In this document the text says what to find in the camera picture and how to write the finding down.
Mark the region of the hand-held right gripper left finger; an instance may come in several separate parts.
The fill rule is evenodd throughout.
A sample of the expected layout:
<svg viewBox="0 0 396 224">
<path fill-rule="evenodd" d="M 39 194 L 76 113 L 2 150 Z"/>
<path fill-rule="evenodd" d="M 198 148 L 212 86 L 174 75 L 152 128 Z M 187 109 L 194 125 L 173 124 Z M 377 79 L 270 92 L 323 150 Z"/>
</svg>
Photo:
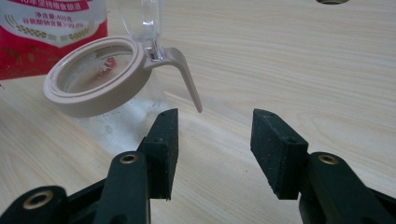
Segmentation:
<svg viewBox="0 0 396 224">
<path fill-rule="evenodd" d="M 178 111 L 160 113 L 135 151 L 116 156 L 93 224 L 150 224 L 150 201 L 169 200 L 178 157 Z"/>
</svg>

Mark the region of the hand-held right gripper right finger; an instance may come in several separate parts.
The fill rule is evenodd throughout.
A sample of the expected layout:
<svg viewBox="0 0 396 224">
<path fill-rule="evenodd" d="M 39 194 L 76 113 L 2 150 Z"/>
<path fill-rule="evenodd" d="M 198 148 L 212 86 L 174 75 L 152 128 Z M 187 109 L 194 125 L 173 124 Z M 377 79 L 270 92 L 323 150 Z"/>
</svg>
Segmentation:
<svg viewBox="0 0 396 224">
<path fill-rule="evenodd" d="M 304 224 L 396 224 L 396 199 L 366 187 L 342 158 L 308 153 L 281 117 L 253 110 L 250 150 L 280 200 L 297 200 Z"/>
</svg>

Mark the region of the clear jar with beige lid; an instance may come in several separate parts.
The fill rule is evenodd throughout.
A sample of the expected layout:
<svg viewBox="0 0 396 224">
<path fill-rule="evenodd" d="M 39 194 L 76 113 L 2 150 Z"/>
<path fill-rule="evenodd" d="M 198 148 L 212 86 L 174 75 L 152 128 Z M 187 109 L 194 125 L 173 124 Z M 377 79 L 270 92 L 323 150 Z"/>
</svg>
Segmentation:
<svg viewBox="0 0 396 224">
<path fill-rule="evenodd" d="M 116 0 L 126 35 L 87 43 L 49 71 L 44 93 L 112 153 L 134 150 L 169 104 L 155 69 L 174 66 L 197 111 L 203 106 L 185 56 L 160 43 L 163 0 Z"/>
</svg>

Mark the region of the red and white seasoning bag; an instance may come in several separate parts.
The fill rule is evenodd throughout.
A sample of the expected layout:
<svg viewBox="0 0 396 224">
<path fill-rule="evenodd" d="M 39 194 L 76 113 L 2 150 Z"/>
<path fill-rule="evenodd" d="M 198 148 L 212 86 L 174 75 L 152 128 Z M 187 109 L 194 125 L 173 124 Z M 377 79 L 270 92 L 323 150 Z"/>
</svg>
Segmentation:
<svg viewBox="0 0 396 224">
<path fill-rule="evenodd" d="M 45 75 L 105 36 L 106 0 L 0 0 L 0 80 Z"/>
</svg>

